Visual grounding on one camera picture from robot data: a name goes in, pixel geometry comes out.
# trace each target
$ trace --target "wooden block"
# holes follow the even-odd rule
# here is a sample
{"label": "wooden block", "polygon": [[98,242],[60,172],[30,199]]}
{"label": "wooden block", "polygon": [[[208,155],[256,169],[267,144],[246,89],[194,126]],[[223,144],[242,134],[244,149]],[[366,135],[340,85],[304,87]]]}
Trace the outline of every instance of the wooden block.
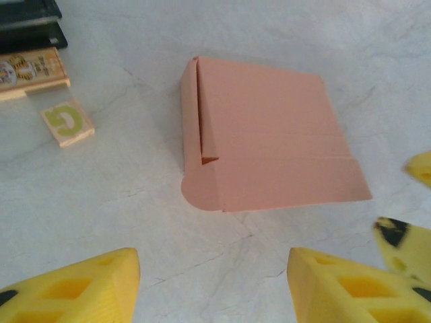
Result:
{"label": "wooden block", "polygon": [[40,115],[60,147],[66,147],[94,134],[91,120],[75,99],[43,110]]}
{"label": "wooden block", "polygon": [[0,55],[0,101],[62,86],[70,80],[55,47]]}

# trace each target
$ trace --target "cardboard box lid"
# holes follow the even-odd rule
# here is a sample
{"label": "cardboard box lid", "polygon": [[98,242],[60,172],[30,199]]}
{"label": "cardboard box lid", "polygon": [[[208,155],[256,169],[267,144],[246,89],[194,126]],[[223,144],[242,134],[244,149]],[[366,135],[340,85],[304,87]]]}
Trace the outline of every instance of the cardboard box lid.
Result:
{"label": "cardboard box lid", "polygon": [[196,207],[251,211],[371,199],[316,75],[195,57],[181,80]]}

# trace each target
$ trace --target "yellow plastic object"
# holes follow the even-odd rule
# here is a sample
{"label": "yellow plastic object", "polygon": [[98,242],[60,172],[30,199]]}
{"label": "yellow plastic object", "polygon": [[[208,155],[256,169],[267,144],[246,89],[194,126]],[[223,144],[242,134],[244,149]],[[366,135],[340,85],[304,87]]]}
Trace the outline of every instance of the yellow plastic object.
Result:
{"label": "yellow plastic object", "polygon": [[431,188],[431,151],[413,157],[405,169],[414,178]]}
{"label": "yellow plastic object", "polygon": [[431,285],[431,230],[379,217],[373,231],[390,271]]}
{"label": "yellow plastic object", "polygon": [[136,249],[102,254],[0,290],[0,323],[130,323]]}
{"label": "yellow plastic object", "polygon": [[288,281],[298,323],[429,323],[431,286],[306,248]]}

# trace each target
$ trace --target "dark tablet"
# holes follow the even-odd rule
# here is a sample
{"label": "dark tablet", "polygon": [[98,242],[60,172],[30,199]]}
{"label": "dark tablet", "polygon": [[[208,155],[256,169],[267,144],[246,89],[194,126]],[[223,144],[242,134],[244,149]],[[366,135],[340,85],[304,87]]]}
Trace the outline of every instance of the dark tablet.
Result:
{"label": "dark tablet", "polygon": [[54,0],[0,0],[0,54],[67,47]]}
{"label": "dark tablet", "polygon": [[0,30],[47,24],[60,18],[54,0],[0,0]]}

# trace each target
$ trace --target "folded cardboard flap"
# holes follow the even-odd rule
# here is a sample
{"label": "folded cardboard flap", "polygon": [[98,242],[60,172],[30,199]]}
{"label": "folded cardboard flap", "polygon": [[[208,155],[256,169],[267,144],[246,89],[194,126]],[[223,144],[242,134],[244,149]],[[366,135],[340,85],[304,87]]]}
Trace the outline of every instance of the folded cardboard flap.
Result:
{"label": "folded cardboard flap", "polygon": [[190,204],[252,211],[371,198],[316,75],[195,57],[181,92]]}

